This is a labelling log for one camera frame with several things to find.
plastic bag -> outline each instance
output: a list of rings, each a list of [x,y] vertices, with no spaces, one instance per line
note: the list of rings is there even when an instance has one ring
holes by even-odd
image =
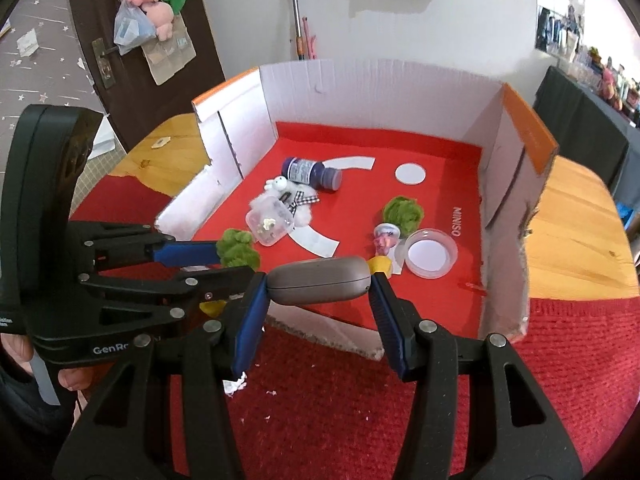
[[[137,46],[156,37],[156,27],[139,7],[120,4],[113,26],[113,43],[123,56]]]

green fluffy ball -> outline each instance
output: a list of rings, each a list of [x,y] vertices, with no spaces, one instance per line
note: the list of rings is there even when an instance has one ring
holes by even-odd
[[[396,196],[382,210],[382,221],[400,229],[402,238],[415,233],[424,218],[424,209],[413,199]]]
[[[254,238],[249,231],[227,229],[216,242],[216,251],[223,267],[260,267],[260,254],[251,247]]]

brown door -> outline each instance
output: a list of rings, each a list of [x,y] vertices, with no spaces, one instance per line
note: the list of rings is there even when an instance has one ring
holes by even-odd
[[[111,115],[111,124],[124,148],[131,150],[156,126],[170,117],[191,112],[191,99],[224,81],[202,0],[187,0],[182,18],[196,57],[160,86],[156,85],[141,48],[120,56],[108,54],[114,86],[100,79],[92,41],[104,38],[113,45],[113,21],[119,0],[69,0],[78,40],[95,90]]]

finger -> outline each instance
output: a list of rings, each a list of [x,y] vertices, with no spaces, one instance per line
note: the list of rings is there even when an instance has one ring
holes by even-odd
[[[24,364],[33,359],[33,345],[25,335],[0,334],[2,346],[18,363]]]
[[[87,389],[91,386],[93,378],[93,368],[68,368],[67,370],[60,370],[58,372],[60,385],[72,392]]]

cardboard box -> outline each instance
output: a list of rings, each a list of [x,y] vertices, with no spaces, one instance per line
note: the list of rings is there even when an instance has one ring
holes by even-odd
[[[509,85],[418,63],[310,60],[251,70],[193,106],[211,164],[160,214],[161,231],[217,239],[225,228],[246,228],[249,200],[280,173],[284,156],[330,158],[348,168],[342,187],[320,195],[308,228],[257,247],[264,270],[319,256],[372,257],[380,211],[405,194],[425,208],[420,227],[451,234],[459,255],[438,280],[407,268],[392,276],[398,297],[457,335],[526,334],[522,241],[558,146]],[[395,180],[402,162],[422,165],[424,182]],[[306,308],[272,303],[270,315],[320,342],[382,355],[366,298]]]

